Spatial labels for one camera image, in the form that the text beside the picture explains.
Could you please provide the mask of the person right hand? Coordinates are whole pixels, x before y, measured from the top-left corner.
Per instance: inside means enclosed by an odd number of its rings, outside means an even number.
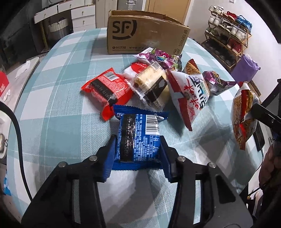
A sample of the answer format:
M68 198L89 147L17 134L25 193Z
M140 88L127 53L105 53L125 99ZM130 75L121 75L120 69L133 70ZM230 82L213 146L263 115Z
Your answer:
M273 176L274 169L280 170L280 142L274 141L269 147L259 172L259 187L264 190Z

